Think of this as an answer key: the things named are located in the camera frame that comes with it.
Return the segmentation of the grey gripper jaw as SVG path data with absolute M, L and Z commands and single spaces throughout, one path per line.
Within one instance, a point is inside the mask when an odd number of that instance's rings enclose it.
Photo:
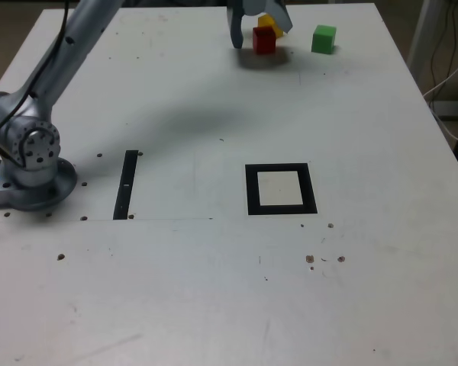
M 276 25 L 285 33 L 292 29 L 292 21 L 286 10 L 284 1 L 280 0 L 244 0 L 244 14 L 256 16 L 269 14 Z
M 243 46 L 244 37 L 241 30 L 241 22 L 244 15 L 242 0 L 227 0 L 227 22 L 231 42 L 235 49 L 240 49 Z

